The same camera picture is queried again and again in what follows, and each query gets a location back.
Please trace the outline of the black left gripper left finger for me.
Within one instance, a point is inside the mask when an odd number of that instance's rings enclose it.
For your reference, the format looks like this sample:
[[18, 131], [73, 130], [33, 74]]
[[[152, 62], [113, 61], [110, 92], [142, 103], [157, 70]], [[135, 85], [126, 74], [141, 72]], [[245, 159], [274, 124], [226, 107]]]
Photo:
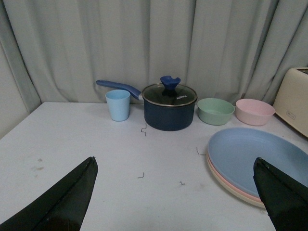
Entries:
[[92, 197], [98, 165], [89, 157], [0, 225], [2, 231], [78, 231]]

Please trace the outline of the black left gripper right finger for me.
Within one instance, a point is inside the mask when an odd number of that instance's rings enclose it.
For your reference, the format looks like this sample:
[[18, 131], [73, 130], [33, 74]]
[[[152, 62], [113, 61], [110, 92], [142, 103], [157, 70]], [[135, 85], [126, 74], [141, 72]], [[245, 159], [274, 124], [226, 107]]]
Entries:
[[308, 229], [308, 188], [258, 157], [253, 166], [254, 182], [275, 230]]

